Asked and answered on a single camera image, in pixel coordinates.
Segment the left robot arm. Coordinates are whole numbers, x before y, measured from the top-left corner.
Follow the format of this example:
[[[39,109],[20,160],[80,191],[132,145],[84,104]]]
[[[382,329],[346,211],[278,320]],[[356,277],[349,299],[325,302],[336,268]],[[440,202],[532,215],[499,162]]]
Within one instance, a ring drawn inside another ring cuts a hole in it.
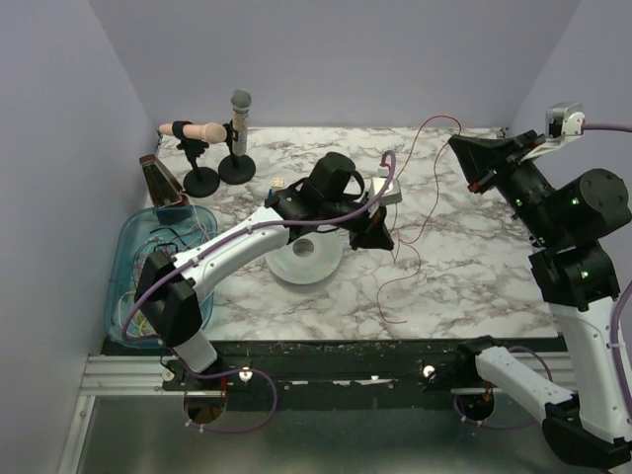
[[[142,313],[153,338],[193,373],[208,375],[218,353],[201,329],[200,302],[224,279],[265,254],[285,247],[322,226],[344,229],[352,249],[390,251],[383,197],[395,181],[396,155],[380,160],[387,171],[380,189],[348,195],[355,172],[347,156],[329,152],[309,177],[268,197],[245,221],[184,254],[151,254],[144,263],[132,314]]]

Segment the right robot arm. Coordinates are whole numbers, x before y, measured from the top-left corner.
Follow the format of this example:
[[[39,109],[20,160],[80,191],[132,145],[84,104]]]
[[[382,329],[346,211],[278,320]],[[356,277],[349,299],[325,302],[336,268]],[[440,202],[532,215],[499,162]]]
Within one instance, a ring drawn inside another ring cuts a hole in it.
[[[620,287],[600,239],[631,220],[628,191],[614,173],[595,168],[562,188],[535,165],[542,134],[512,138],[453,135],[469,191],[497,190],[533,240],[531,271],[564,337],[576,389],[555,385],[493,338],[463,343],[449,387],[492,384],[540,425],[563,462],[603,471],[631,459],[631,365],[617,326]]]

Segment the white perforated cable spool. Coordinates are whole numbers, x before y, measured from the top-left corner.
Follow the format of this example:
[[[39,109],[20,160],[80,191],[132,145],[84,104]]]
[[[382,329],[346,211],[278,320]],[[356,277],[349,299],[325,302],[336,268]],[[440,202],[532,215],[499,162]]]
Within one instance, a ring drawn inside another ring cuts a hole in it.
[[[269,252],[266,264],[272,275],[288,286],[307,287],[323,283],[339,269],[343,242],[337,233],[311,233]]]

